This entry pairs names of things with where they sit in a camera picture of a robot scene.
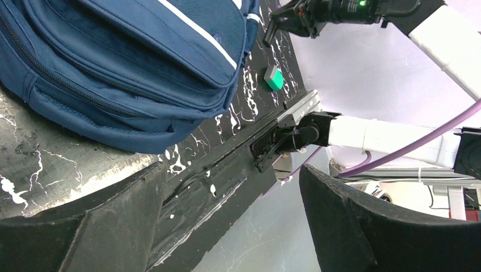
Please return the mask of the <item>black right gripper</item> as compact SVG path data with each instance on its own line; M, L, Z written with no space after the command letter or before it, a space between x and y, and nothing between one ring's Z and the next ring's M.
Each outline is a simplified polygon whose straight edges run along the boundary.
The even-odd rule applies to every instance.
M288 2L271 12L263 45L270 48L278 31L289 32L299 37L318 37L329 20L330 11L330 1Z

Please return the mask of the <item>green eraser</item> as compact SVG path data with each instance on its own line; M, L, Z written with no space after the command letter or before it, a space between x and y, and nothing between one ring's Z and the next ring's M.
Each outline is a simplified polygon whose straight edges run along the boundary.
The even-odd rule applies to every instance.
M283 88L284 77L276 65L268 66L263 78L272 91L279 91Z

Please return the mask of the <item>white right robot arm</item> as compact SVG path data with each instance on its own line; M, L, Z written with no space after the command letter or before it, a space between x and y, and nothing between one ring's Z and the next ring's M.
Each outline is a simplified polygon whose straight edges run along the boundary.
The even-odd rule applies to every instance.
M326 111L439 126L472 104L394 25L328 24L316 39L290 38L304 85Z

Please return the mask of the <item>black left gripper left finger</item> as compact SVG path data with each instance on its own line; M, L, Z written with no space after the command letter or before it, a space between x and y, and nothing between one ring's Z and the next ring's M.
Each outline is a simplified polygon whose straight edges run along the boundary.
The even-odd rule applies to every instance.
M165 166L31 217L1 220L2 271L145 271L164 199Z

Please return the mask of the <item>navy blue student backpack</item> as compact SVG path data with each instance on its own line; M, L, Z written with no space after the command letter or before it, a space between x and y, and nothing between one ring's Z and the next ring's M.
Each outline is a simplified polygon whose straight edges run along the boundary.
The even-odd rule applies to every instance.
M225 113L259 1L2 1L1 82L41 116L161 154Z

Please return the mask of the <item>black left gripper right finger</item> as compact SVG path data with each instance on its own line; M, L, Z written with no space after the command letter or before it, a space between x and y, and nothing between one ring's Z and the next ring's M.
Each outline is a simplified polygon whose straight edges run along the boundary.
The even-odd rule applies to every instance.
M479 271L480 224L383 201L305 164L302 201L322 271Z

